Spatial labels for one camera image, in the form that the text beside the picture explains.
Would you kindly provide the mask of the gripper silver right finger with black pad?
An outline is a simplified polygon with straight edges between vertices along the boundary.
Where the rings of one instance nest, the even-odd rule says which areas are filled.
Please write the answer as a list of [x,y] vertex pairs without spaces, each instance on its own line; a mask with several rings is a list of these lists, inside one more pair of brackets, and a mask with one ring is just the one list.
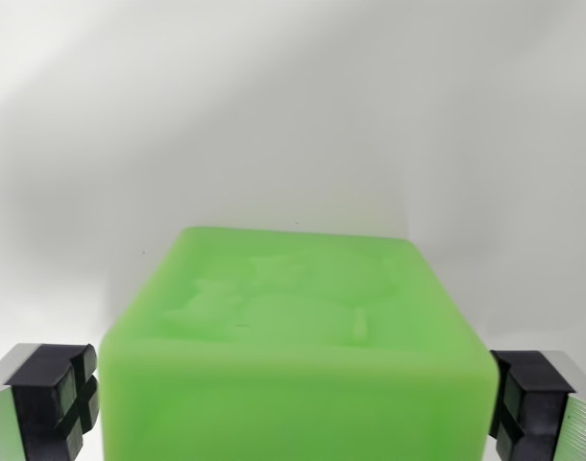
[[586,374],[564,352],[496,351],[489,435],[502,460],[586,460]]

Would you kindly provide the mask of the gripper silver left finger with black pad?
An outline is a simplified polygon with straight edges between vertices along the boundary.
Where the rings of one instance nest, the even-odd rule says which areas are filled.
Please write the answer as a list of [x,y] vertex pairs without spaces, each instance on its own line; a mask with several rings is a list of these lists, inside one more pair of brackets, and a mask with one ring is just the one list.
[[100,410],[90,345],[18,343],[0,359],[0,460],[74,460]]

